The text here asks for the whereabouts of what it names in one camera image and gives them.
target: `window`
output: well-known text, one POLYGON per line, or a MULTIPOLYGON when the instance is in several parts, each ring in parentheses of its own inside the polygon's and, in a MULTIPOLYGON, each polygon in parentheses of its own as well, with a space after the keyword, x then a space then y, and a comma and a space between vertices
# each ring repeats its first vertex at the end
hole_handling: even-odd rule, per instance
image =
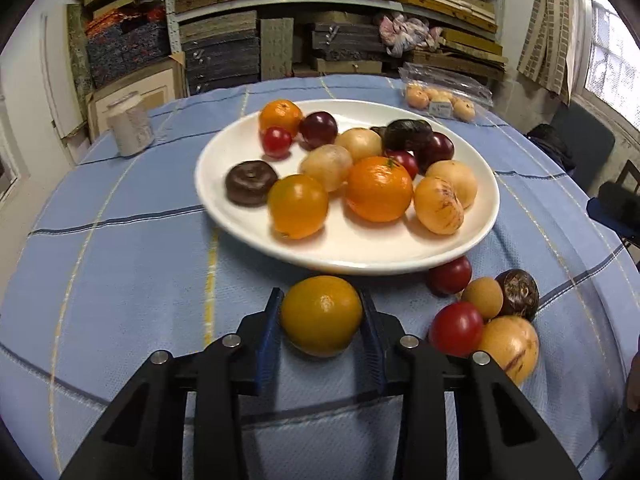
POLYGON ((640 48, 607 0, 591 0, 591 58, 585 88, 640 130, 640 48))

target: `white plate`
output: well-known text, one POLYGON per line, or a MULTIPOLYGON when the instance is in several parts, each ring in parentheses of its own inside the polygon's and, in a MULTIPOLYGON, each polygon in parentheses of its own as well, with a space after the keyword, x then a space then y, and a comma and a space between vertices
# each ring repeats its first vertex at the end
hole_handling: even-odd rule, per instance
MULTIPOLYGON (((396 119, 424 119, 406 110, 364 101, 326 99, 297 105, 305 115, 320 110, 329 112, 335 117, 339 132, 356 126, 384 126, 396 119)), ((494 174, 479 153, 448 128, 430 123, 434 130, 452 140, 456 149, 454 158, 470 166, 478 180, 476 202, 466 211, 462 227, 451 236, 428 232, 415 217, 413 205, 402 219, 375 224, 346 211, 341 197, 332 196, 322 231, 303 240, 277 238, 271 233, 266 206, 237 206, 229 202, 225 192, 225 176, 231 167, 263 157, 257 112, 230 124, 209 141, 196 165, 196 190, 220 227, 274 258, 344 274, 402 274, 429 269, 462 256, 478 244, 494 226, 500 205, 494 174)), ((294 143, 289 158, 270 164, 282 178, 298 172, 306 153, 294 143)))

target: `red tomato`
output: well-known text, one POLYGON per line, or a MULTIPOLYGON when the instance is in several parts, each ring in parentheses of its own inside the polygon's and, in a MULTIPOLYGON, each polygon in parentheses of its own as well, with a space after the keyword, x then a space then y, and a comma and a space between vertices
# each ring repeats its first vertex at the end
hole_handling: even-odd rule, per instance
POLYGON ((260 141, 265 154, 273 158, 284 158, 289 154, 293 139, 287 130, 272 126, 267 128, 260 141))
POLYGON ((385 150, 385 155, 389 158, 392 158, 396 161, 400 166, 403 166, 409 176, 413 180, 415 176, 418 174, 418 163, 415 161, 414 156, 409 152, 404 152, 400 150, 398 152, 393 152, 391 150, 385 150))
POLYGON ((431 323, 429 342, 441 352, 467 357, 482 338, 482 316, 468 301, 451 303, 431 323))
POLYGON ((436 294, 457 294, 471 281, 471 264, 466 256, 429 269, 427 285, 436 294))

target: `blue tablecloth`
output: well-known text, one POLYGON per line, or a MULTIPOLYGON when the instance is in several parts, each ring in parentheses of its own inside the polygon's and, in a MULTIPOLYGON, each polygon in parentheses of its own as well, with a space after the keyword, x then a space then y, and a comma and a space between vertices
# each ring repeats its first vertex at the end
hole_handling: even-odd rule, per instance
MULTIPOLYGON (((193 169, 217 131, 275 98, 353 98, 404 107, 400 83, 340 75, 221 89, 151 113, 157 140, 119 158, 110 135, 53 193, 22 252, 0 318, 0 414, 45 480, 57 478, 129 376, 156 349, 201 350, 260 310, 272 286, 309 270, 219 231, 198 203, 193 169)), ((511 267, 536 278, 538 367, 523 391, 586 479, 606 469, 640 333, 640 278, 619 238, 585 214, 587 197, 549 158, 489 114, 442 121, 495 171, 500 214, 468 257, 476 276, 511 267)), ((423 335, 449 300, 420 274, 357 278, 380 310, 423 335)), ((391 478, 401 399, 376 399, 356 338, 313 362, 286 347, 274 390, 242 403, 254 480, 391 478)), ((449 409, 449 469, 457 478, 449 409)), ((193 415, 190 405, 188 416, 193 415)), ((185 426, 185 478, 193 421, 185 426)))

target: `fruit label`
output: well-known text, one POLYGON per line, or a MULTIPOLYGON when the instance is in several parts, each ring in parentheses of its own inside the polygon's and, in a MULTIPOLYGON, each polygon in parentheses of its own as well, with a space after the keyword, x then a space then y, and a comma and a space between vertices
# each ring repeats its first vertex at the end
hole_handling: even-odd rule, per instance
POLYGON ((438 117, 450 118, 453 106, 449 102, 433 102, 429 103, 429 113, 438 117))

